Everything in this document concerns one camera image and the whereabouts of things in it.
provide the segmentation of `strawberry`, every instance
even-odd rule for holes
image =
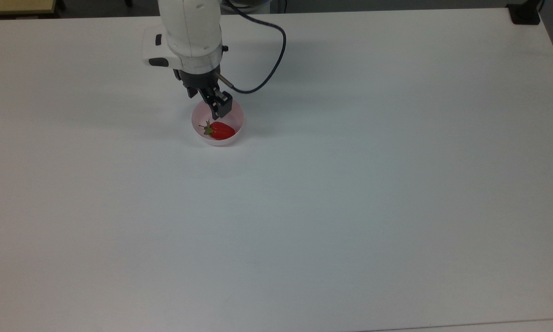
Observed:
[[[223,122],[215,121],[211,123],[210,120],[207,120],[207,126],[201,127],[204,128],[205,135],[209,135],[214,139],[218,139],[219,141],[222,139],[228,139],[236,134],[236,131],[233,128],[224,124]]]

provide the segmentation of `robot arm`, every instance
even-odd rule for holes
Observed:
[[[223,52],[220,0],[158,0],[163,26],[146,29],[143,59],[148,65],[171,67],[188,90],[200,93],[213,119],[232,109],[232,96],[219,90]]]

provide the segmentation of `pink bowl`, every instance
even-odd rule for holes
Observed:
[[[222,139],[220,141],[204,134],[204,128],[200,126],[206,126],[207,120],[210,120],[211,123],[215,122],[211,116],[211,109],[204,101],[201,101],[194,108],[194,111],[192,111],[192,127],[196,130],[198,136],[205,141],[205,143],[220,147],[222,145],[228,145],[238,138],[245,118],[243,116],[243,109],[241,109],[241,106],[237,101],[233,101],[232,110],[223,118],[217,119],[217,121],[223,122],[224,124],[232,127],[236,131],[236,134],[228,139]]]

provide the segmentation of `black cable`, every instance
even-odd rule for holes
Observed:
[[[247,14],[241,12],[241,10],[239,10],[238,7],[234,6],[230,0],[223,0],[223,1],[225,1],[225,3],[231,9],[233,9],[234,12],[238,13],[241,17],[243,17],[245,19],[248,19],[249,21],[252,21],[253,23],[258,23],[258,24],[261,24],[261,25],[265,25],[267,27],[274,28],[274,29],[280,31],[280,33],[282,34],[282,49],[280,50],[280,55],[278,56],[278,60],[276,61],[276,64],[272,68],[272,71],[270,72],[270,74],[268,74],[268,77],[264,80],[264,82],[262,82],[259,86],[255,87],[251,90],[240,90],[240,89],[238,89],[234,86],[230,86],[230,88],[232,88],[234,91],[239,92],[239,93],[254,93],[254,92],[260,90],[265,84],[267,84],[267,82],[270,80],[270,78],[272,77],[272,75],[274,74],[276,69],[278,68],[278,65],[280,65],[280,61],[282,60],[282,56],[285,54],[285,47],[286,47],[286,33],[285,33],[285,30],[283,30],[283,28],[279,27],[278,25],[268,23],[268,22],[264,22],[264,21],[260,21],[259,19],[255,19],[253,17],[249,17]]]

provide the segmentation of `wooden surface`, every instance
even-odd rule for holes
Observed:
[[[53,13],[55,0],[0,0],[0,15]]]
[[[159,17],[0,21],[0,332],[553,319],[553,47],[507,9],[260,16],[201,141]],[[221,72],[278,32],[221,19]]]

